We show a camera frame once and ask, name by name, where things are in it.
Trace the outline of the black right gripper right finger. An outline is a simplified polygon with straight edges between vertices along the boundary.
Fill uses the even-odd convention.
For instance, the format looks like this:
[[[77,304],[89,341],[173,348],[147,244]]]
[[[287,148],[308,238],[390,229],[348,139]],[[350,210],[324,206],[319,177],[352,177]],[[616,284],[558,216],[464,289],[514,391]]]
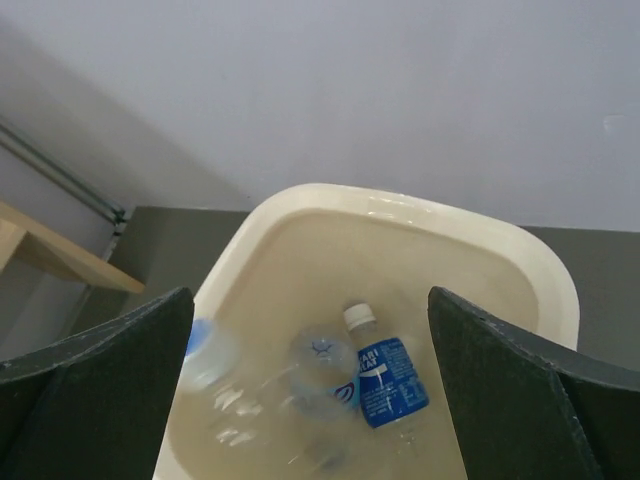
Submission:
[[[636,479],[639,374],[434,287],[428,319],[471,479]]]

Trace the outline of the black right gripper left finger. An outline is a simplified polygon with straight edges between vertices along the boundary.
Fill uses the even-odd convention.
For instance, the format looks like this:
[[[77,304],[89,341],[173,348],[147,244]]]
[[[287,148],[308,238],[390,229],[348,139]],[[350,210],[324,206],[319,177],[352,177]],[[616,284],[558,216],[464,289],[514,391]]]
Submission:
[[[181,287],[2,361],[2,478],[152,478],[193,314]]]

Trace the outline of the clear bottle blue cap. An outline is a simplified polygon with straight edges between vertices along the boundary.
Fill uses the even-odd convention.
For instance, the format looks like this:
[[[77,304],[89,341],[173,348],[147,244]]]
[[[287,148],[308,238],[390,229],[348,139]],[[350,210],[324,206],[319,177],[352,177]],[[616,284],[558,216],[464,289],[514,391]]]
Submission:
[[[344,329],[334,323],[301,329],[288,350],[288,382],[299,410],[333,420],[360,406],[358,356]]]

